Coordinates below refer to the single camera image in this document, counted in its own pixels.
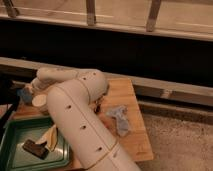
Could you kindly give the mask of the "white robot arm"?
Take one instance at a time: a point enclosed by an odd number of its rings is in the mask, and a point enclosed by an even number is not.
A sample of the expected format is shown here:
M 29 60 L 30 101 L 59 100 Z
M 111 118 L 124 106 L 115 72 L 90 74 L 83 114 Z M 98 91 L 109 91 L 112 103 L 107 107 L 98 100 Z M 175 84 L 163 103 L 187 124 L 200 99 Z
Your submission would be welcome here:
M 140 171 L 89 107 L 108 90 L 108 81 L 100 70 L 42 67 L 31 86 L 32 92 L 50 87 L 47 110 L 85 170 Z

